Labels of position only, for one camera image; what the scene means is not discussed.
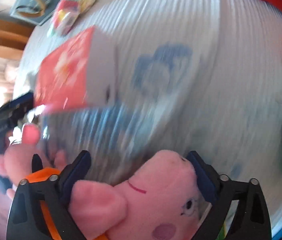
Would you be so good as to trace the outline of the orange dress pink pig plush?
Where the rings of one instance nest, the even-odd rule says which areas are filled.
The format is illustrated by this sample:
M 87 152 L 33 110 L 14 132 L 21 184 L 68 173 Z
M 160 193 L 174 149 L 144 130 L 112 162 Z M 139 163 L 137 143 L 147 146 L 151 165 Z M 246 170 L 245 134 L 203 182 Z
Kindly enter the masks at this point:
M 191 239 L 199 189 L 190 161 L 161 150 L 126 181 L 77 181 L 68 211 L 86 239 Z

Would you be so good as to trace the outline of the pink flower tissue pack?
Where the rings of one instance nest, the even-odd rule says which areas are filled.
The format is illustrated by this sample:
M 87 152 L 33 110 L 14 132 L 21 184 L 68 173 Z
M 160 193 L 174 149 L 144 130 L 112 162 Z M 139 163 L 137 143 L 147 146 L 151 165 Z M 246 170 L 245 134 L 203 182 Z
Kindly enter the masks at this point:
M 53 113 L 112 106 L 116 101 L 117 50 L 95 25 L 80 32 L 41 62 L 34 105 Z

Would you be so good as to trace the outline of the teal dress pig plush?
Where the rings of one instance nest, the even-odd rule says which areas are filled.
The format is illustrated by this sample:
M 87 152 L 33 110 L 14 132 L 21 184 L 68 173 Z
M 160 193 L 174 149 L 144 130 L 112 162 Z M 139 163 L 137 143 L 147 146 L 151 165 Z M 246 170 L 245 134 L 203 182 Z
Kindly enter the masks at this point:
M 27 123 L 22 127 L 20 142 L 14 142 L 0 154 L 0 176 L 8 178 L 12 185 L 5 191 L 10 199 L 14 199 L 19 182 L 32 173 L 31 161 L 38 154 L 43 167 L 53 167 L 63 170 L 67 165 L 66 152 L 57 150 L 46 154 L 39 143 L 41 131 L 36 124 Z

